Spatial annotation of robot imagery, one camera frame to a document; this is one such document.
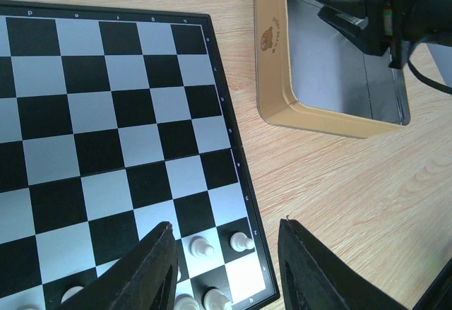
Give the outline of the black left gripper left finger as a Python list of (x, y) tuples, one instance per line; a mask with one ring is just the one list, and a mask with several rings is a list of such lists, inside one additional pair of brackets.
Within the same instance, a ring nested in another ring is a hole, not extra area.
[(60, 309), (173, 309), (177, 245), (170, 222), (160, 222), (96, 281)]

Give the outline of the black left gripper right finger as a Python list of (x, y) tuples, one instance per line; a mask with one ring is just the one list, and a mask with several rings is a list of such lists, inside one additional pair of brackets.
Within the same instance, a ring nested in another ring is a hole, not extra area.
[(278, 260), (286, 309), (404, 309), (357, 274), (307, 228), (282, 219)]

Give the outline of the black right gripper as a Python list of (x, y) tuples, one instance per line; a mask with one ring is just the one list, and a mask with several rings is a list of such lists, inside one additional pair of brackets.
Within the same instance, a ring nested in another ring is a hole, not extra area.
[[(366, 0), (316, 0), (328, 6), (363, 6)], [(383, 0), (391, 11), (391, 28), (384, 32), (383, 14), (367, 18), (361, 28), (327, 6), (319, 18), (335, 28), (364, 54), (383, 56), (390, 49), (391, 68), (402, 68), (418, 43), (451, 46), (451, 0)]]

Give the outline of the gold tin of white pieces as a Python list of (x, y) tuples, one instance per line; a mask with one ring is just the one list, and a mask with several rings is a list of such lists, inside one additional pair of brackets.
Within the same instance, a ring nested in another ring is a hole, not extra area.
[(256, 92), (271, 124), (367, 138), (410, 123), (401, 70), (363, 54), (314, 0), (254, 0)]

